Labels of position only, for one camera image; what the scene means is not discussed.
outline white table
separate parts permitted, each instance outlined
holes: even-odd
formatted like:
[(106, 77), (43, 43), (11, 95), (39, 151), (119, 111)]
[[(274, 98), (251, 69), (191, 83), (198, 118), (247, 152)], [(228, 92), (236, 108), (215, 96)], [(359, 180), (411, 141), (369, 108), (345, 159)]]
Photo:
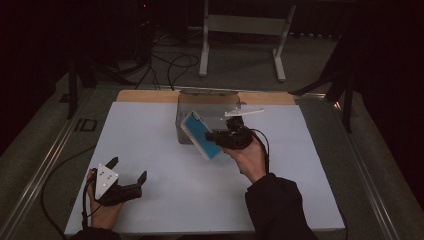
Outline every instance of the white table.
[[(157, 91), (145, 93), (157, 95)], [(114, 230), (155, 235), (253, 232), (244, 202), (250, 182), (225, 154), (208, 162), (194, 145), (178, 143), (175, 93), (165, 95), (162, 103), (116, 102), (109, 112), (90, 168), (119, 157), (114, 171), (120, 174), (120, 185), (135, 183), (143, 171), (148, 172), (142, 187), (143, 197), (125, 204)], [(271, 94), (275, 99), (283, 95)], [(261, 99), (261, 94), (253, 93), (253, 96)], [(122, 94), (118, 101), (125, 99)], [(299, 107), (273, 104), (245, 107), (264, 109), (263, 113), (245, 116), (245, 124), (267, 135), (270, 171), (297, 182), (309, 226), (313, 230), (344, 228)], [(65, 234), (81, 229), (84, 184)]]

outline human hand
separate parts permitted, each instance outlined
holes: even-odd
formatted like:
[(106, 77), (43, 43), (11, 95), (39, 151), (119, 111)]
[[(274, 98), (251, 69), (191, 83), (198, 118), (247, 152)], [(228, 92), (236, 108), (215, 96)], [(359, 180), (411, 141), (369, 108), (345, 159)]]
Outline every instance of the human hand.
[[(87, 179), (89, 179), (92, 175), (93, 171), (90, 169), (87, 174)], [(91, 212), (96, 211), (97, 209), (97, 211), (91, 215), (91, 227), (112, 230), (118, 220), (119, 213), (121, 212), (124, 203), (119, 203), (114, 206), (100, 206), (100, 204), (94, 200), (93, 185), (94, 183), (90, 183), (87, 190), (88, 197), (90, 198)]]
[(256, 138), (253, 138), (253, 142), (243, 150), (228, 148), (222, 150), (236, 161), (240, 171), (252, 184), (266, 175), (265, 153)]

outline transparent box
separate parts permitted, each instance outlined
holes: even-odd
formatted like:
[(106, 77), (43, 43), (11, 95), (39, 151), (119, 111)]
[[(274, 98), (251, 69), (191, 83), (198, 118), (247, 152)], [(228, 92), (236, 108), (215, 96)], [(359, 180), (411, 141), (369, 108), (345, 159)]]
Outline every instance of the transparent box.
[(181, 90), (178, 97), (175, 127), (180, 144), (193, 144), (181, 122), (191, 111), (196, 111), (210, 129), (227, 129), (225, 112), (240, 108), (240, 98), (235, 91)]

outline black jacket sleeve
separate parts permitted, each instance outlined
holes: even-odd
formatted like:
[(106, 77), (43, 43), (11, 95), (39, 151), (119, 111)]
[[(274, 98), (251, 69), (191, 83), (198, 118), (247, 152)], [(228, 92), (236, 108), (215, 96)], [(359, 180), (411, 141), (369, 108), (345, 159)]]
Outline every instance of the black jacket sleeve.
[(103, 228), (88, 227), (75, 234), (71, 240), (120, 240), (121, 237), (116, 232)]
[(317, 239), (306, 223), (295, 182), (273, 173), (248, 188), (246, 204), (260, 239)]

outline wire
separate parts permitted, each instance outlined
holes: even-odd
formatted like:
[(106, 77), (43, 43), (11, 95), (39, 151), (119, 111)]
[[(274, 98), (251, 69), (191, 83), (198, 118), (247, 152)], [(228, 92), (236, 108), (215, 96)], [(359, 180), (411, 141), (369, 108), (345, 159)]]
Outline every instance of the wire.
[[(184, 75), (191, 67), (196, 66), (199, 63), (199, 59), (196, 56), (193, 55), (189, 55), (186, 53), (182, 53), (182, 52), (156, 52), (156, 53), (174, 53), (174, 54), (179, 54), (179, 56), (175, 57), (172, 61), (168, 61), (166, 59), (163, 59), (155, 54), (151, 54), (153, 57), (166, 62), (169, 64), (168, 66), (168, 71), (167, 71), (167, 80), (169, 83), (169, 86), (171, 87), (172, 91), (175, 91), (175, 82), (177, 81), (178, 78), (180, 78), (182, 75)], [(175, 62), (181, 58), (188, 58), (189, 60), (189, 64), (188, 65), (180, 65), (180, 64), (176, 64)], [(184, 68), (184, 71), (182, 73), (180, 73), (177, 77), (175, 77), (173, 80), (171, 80), (171, 68), (172, 67), (180, 67), (180, 68)]]
[(146, 52), (147, 52), (147, 54), (146, 54), (147, 55), (147, 58), (144, 58), (142, 62), (138, 62), (137, 65), (134, 66), (134, 67), (131, 67), (131, 68), (128, 68), (128, 69), (124, 69), (124, 70), (120, 70), (120, 71), (117, 72), (118, 74), (126, 75), (128, 77), (130, 75), (133, 75), (133, 74), (137, 73), (138, 71), (140, 71), (141, 69), (143, 69), (146, 65), (149, 66), (148, 69), (147, 69), (147, 71), (146, 71), (146, 73), (143, 75), (143, 77), (137, 83), (137, 86), (135, 87), (135, 89), (138, 88), (138, 86), (140, 85), (140, 83), (143, 81), (144, 77), (146, 77), (147, 73), (151, 70), (151, 67), (152, 67), (151, 66), (151, 61), (152, 61), (152, 59), (151, 59), (151, 52), (152, 52), (153, 47), (156, 44), (158, 44), (158, 42), (161, 39), (163, 39), (165, 37), (167, 37), (167, 35), (161, 36), (158, 39), (152, 41), (152, 45), (151, 46), (148, 46), (147, 47), (147, 50), (146, 50)]
[(96, 208), (96, 210), (94, 210), (94, 211), (92, 211), (87, 217), (91, 217), (91, 216), (93, 216), (93, 214), (95, 214), (96, 212), (97, 212), (97, 210), (99, 210), (100, 209), (100, 207), (101, 206), (103, 206), (103, 205), (99, 205), (97, 208)]
[(347, 240), (347, 239), (348, 239), (348, 237), (349, 237), (349, 228), (348, 228), (348, 226), (347, 226), (346, 217), (344, 216), (344, 214), (343, 214), (342, 210), (340, 210), (340, 208), (339, 208), (339, 207), (337, 207), (337, 208), (339, 209), (340, 216), (342, 216), (342, 220), (343, 220), (343, 223), (344, 223), (344, 225), (345, 225), (345, 229), (346, 229), (345, 240)]
[(268, 142), (268, 138), (265, 136), (265, 134), (263, 132), (261, 132), (261, 131), (259, 131), (257, 129), (251, 128), (250, 130), (260, 133), (265, 138), (266, 146), (267, 146), (267, 151), (265, 153), (268, 154), (268, 156), (269, 156), (269, 142)]
[(147, 74), (150, 72), (150, 70), (152, 70), (152, 64), (151, 63), (152, 63), (152, 58), (149, 56), (149, 59), (148, 59), (148, 66), (149, 67), (147, 68), (147, 70), (144, 73), (144, 75), (140, 78), (140, 80), (135, 85), (134, 90), (137, 90), (138, 89), (138, 87), (140, 86), (141, 82), (143, 82), (143, 80), (146, 78)]
[(152, 67), (151, 67), (151, 70), (153, 72), (153, 85), (155, 86), (155, 90), (161, 90), (159, 80), (158, 80), (158, 77), (156, 75), (156, 71)]
[(69, 162), (70, 160), (79, 157), (80, 155), (90, 151), (91, 149), (95, 148), (96, 145), (91, 146), (85, 150), (83, 150), (82, 152), (79, 152), (69, 158), (67, 158), (66, 160), (64, 160), (63, 162), (61, 162), (58, 166), (56, 166), (51, 172), (50, 174), (47, 176), (46, 181), (44, 182), (43, 186), (41, 187), (41, 196), (40, 196), (40, 203), (41, 203), (41, 209), (43, 210), (44, 215), (46, 216), (47, 220), (50, 222), (50, 224), (56, 229), (56, 231), (59, 233), (59, 235), (61, 236), (62, 239), (66, 240), (66, 236), (63, 233), (63, 231), (60, 229), (60, 227), (53, 221), (53, 219), (50, 217), (49, 213), (47, 212), (46, 206), (44, 205), (44, 191), (45, 191), (45, 187), (48, 183), (48, 181), (50, 180), (51, 176), (56, 172), (57, 169), (59, 169), (60, 167), (62, 167), (65, 163)]
[(160, 40), (167, 38), (167, 37), (170, 37), (170, 36), (171, 36), (170, 34), (165, 34), (165, 35), (158, 37), (158, 39), (153, 41), (154, 45), (156, 45), (156, 44), (168, 44), (168, 43), (162, 43), (162, 42), (160, 42)]
[[(256, 138), (256, 140), (258, 140), (258, 142), (261, 144), (262, 150), (264, 151), (264, 154), (265, 154), (265, 172), (269, 173), (269, 143), (268, 143), (268, 139), (266, 138), (265, 134), (263, 134), (259, 130), (251, 129), (251, 131), (253, 132), (253, 136)], [(254, 133), (255, 131), (261, 133), (262, 136), (265, 138), (266, 143), (267, 143), (267, 149), (265, 148), (265, 145), (263, 144), (262, 140), (258, 137), (258, 135), (256, 135), (256, 133)]]
[(159, 41), (157, 42), (157, 44), (161, 44), (161, 45), (177, 45), (177, 44), (179, 44), (179, 43), (181, 43), (181, 40), (179, 40), (179, 39), (175, 39), (175, 38), (173, 38), (172, 40), (174, 40), (174, 42), (163, 42), (163, 41), (160, 41), (160, 40), (162, 40), (162, 39), (165, 39), (165, 38), (172, 38), (172, 36), (170, 35), (170, 34), (167, 34), (167, 35), (164, 35), (164, 36), (162, 36), (160, 39), (159, 39)]
[(90, 177), (90, 179), (87, 180), (87, 182), (85, 183), (84, 186), (84, 191), (82, 192), (82, 229), (87, 229), (88, 228), (88, 215), (87, 215), (87, 198), (86, 198), (86, 194), (88, 191), (88, 187), (90, 186), (90, 184), (94, 181), (94, 176)]

